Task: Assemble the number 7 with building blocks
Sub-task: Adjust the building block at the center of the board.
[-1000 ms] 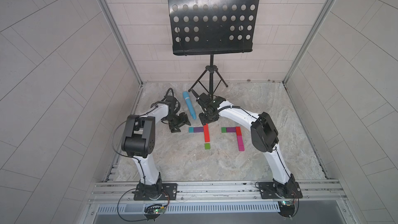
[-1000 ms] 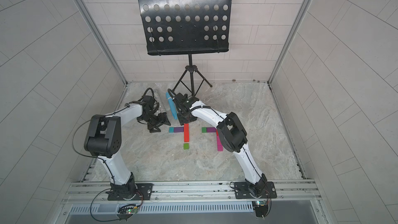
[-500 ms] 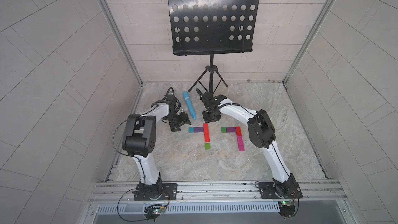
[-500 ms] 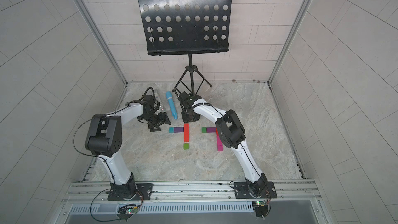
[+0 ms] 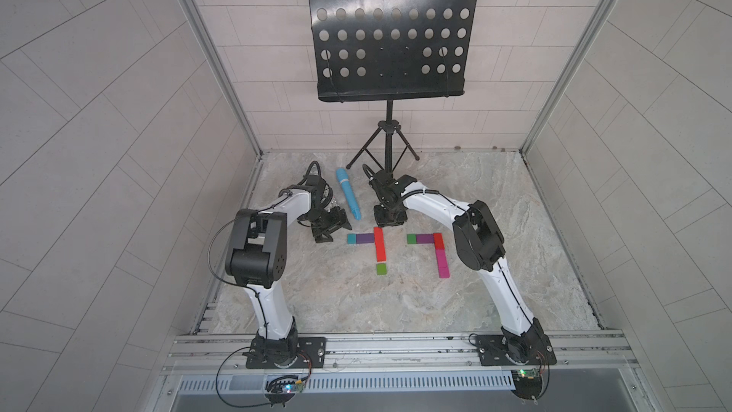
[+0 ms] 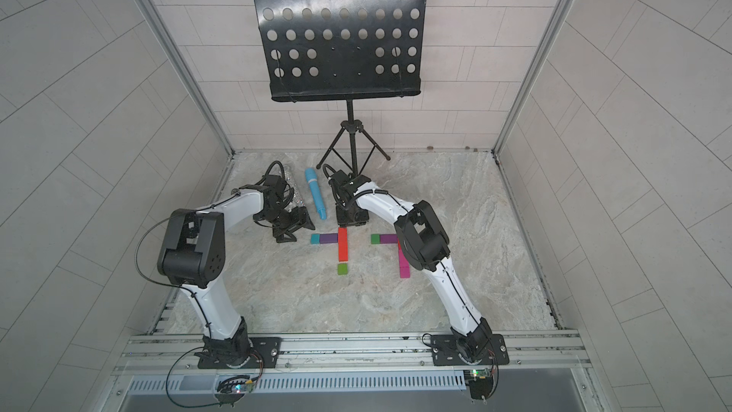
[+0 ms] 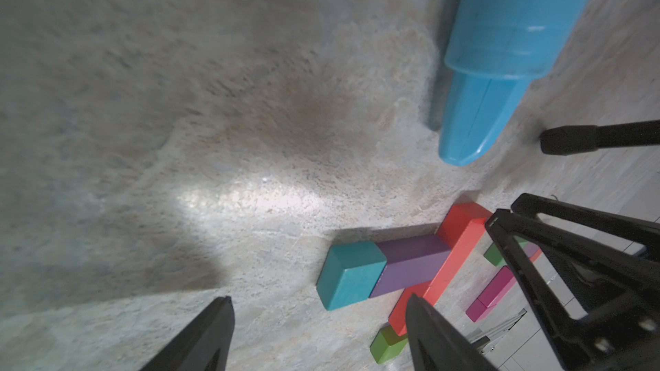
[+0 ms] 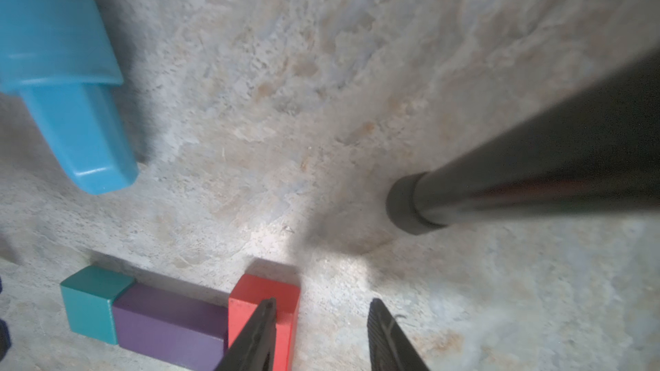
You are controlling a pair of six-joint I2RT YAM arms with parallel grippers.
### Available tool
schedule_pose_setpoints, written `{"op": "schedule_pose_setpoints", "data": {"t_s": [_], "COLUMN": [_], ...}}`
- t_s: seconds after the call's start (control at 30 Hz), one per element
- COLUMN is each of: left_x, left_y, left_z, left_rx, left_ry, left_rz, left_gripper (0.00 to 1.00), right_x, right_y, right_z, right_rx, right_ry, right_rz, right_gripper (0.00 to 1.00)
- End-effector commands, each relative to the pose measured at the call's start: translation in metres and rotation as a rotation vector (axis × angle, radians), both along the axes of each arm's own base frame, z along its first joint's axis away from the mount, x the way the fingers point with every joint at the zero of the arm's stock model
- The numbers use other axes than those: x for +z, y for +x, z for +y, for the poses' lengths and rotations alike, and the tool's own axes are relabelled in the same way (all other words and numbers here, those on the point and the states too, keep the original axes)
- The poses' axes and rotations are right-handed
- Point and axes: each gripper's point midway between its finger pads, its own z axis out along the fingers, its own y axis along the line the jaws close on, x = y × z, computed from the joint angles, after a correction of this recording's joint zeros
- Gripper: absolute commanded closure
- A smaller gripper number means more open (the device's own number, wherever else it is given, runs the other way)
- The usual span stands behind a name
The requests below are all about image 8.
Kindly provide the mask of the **teal square block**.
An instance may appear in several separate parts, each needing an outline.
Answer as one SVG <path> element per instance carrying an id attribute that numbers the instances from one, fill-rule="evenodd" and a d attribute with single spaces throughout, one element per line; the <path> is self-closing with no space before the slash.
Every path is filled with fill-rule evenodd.
<path id="1" fill-rule="evenodd" d="M 114 302 L 129 290 L 135 278 L 97 266 L 88 266 L 60 283 L 70 329 L 77 334 L 118 345 Z"/>

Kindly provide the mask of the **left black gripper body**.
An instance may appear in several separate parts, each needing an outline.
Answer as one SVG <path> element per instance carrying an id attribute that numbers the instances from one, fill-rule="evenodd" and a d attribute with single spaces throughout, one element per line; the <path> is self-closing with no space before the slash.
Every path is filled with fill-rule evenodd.
<path id="1" fill-rule="evenodd" d="M 7 323 L 0 319 L 0 361 L 6 357 L 11 347 L 10 332 Z"/>

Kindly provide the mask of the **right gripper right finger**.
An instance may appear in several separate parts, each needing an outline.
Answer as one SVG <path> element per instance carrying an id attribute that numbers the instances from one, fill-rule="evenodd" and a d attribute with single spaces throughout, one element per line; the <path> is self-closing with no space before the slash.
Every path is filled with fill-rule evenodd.
<path id="1" fill-rule="evenodd" d="M 381 299 L 374 298 L 367 319 L 372 371 L 429 371 Z"/>

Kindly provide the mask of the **dark purple block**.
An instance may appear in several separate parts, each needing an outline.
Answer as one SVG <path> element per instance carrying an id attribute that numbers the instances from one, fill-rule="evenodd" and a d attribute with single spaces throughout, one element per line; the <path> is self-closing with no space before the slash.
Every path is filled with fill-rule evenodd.
<path id="1" fill-rule="evenodd" d="M 136 283 L 113 303 L 121 348 L 190 370 L 213 370 L 228 339 L 228 309 Z"/>

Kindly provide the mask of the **red block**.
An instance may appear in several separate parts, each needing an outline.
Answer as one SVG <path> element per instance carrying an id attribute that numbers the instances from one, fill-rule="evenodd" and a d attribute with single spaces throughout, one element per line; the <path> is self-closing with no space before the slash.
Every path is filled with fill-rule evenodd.
<path id="1" fill-rule="evenodd" d="M 275 298 L 277 300 L 277 338 L 273 369 L 291 371 L 300 296 L 301 289 L 297 285 L 244 274 L 230 292 L 228 347 L 233 345 L 261 301 Z"/>

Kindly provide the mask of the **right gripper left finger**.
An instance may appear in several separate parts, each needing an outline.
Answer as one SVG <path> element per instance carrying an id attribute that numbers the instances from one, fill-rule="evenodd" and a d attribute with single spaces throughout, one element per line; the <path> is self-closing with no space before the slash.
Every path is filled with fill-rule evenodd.
<path id="1" fill-rule="evenodd" d="M 263 300 L 215 371 L 273 371 L 277 301 Z"/>

